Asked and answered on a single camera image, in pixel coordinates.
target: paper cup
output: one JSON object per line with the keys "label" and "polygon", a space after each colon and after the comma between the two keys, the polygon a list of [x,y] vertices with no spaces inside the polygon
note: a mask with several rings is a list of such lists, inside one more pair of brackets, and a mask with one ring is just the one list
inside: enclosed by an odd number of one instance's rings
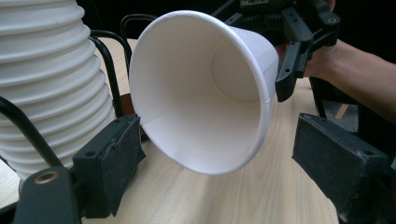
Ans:
{"label": "paper cup", "polygon": [[149,138],[182,166],[221,175],[261,148],[278,56],[261,35],[195,11],[161,16],[139,37],[130,68]]}

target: white plastic cup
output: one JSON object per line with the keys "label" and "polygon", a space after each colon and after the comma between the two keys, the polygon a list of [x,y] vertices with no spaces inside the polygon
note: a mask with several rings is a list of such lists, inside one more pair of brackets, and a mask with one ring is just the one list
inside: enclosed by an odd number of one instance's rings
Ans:
{"label": "white plastic cup", "polygon": [[135,46],[134,109],[172,160],[202,174],[230,173],[262,146],[277,66],[276,50],[261,35],[204,13],[171,12]]}
{"label": "white plastic cup", "polygon": [[[83,15],[74,0],[0,0],[0,95],[27,115],[68,168],[115,118]],[[0,155],[22,180],[49,167],[3,115]]]}

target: black cable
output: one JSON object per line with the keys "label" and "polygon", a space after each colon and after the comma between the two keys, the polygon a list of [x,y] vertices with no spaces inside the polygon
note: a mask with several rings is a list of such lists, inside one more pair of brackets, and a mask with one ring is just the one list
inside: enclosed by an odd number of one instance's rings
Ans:
{"label": "black cable", "polygon": [[119,83],[117,81],[116,70],[114,68],[113,58],[106,45],[95,36],[89,36],[89,39],[95,44],[96,48],[100,51],[105,62],[108,83],[110,84],[111,93],[113,94],[113,105],[116,112],[116,117],[124,116],[122,110],[122,103],[120,98]]}
{"label": "black cable", "polygon": [[126,32],[126,25],[129,21],[148,21],[152,22],[155,21],[158,17],[154,15],[149,15],[149,14],[130,14],[126,15],[124,18],[121,20],[121,28],[120,28],[120,35],[122,38],[127,39],[127,32]]}
{"label": "black cable", "polygon": [[49,166],[63,166],[44,137],[26,115],[10,101],[0,96],[0,113],[11,120],[33,145]]}
{"label": "black cable", "polygon": [[132,50],[131,50],[131,46],[129,45],[128,41],[125,38],[123,38],[120,35],[117,35],[113,32],[102,31],[102,30],[91,30],[91,36],[112,38],[112,39],[117,40],[122,45],[122,47],[124,49],[124,54],[125,54],[126,72],[129,75],[129,62],[131,61]]}

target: ribbed white container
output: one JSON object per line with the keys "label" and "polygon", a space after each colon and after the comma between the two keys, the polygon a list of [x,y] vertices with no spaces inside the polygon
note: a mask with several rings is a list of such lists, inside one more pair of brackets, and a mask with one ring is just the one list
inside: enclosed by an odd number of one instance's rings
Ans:
{"label": "ribbed white container", "polygon": [[[115,118],[83,15],[74,0],[0,0],[0,96],[27,115],[68,168]],[[0,155],[22,180],[49,167],[1,114]]]}

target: wooden table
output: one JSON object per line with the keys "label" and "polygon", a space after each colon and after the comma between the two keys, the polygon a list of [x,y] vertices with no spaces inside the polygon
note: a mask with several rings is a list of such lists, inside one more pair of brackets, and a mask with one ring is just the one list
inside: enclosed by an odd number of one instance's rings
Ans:
{"label": "wooden table", "polygon": [[[122,94],[128,93],[121,46],[105,40],[114,58]],[[307,79],[292,97],[274,100],[268,134],[256,157],[227,175],[200,175],[168,159],[150,141],[147,157],[126,190],[115,217],[83,223],[338,223],[335,209],[317,185],[291,158],[299,113],[315,114]],[[18,200],[18,177],[0,165],[0,206]]]}

